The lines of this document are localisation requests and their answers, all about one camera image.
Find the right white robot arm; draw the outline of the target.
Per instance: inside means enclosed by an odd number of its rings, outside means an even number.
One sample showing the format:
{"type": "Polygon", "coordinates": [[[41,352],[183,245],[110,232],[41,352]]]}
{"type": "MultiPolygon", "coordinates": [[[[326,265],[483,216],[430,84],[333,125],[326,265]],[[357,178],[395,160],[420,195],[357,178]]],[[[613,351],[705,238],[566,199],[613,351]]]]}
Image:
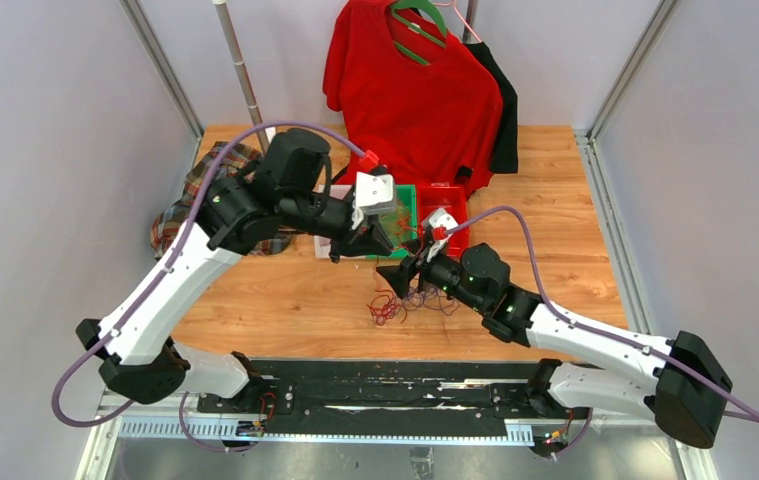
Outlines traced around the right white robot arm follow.
{"type": "Polygon", "coordinates": [[[482,318],[504,343],[561,351],[581,364],[546,360],[529,381],[526,400],[537,415],[561,408],[602,409],[652,420],[686,445],[714,446],[732,381],[700,336],[630,332],[577,315],[510,280],[510,266],[481,243],[459,259],[409,255],[378,274],[400,297],[410,283],[431,285],[482,318]]]}

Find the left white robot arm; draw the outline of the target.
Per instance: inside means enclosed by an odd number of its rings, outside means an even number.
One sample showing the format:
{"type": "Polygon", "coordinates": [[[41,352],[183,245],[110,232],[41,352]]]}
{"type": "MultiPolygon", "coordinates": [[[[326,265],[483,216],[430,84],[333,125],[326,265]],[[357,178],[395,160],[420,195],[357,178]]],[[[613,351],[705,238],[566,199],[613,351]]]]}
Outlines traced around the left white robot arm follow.
{"type": "Polygon", "coordinates": [[[395,206],[394,180],[371,152],[359,159],[366,170],[342,198],[321,179],[330,165],[328,142],[305,128],[277,134],[247,172],[209,172],[155,267],[111,314],[77,328],[101,362],[106,387],[146,405],[180,391],[253,411],[262,389],[244,360],[183,345],[172,332],[211,284],[281,228],[327,238],[333,261],[390,254],[380,216],[395,206]]]}

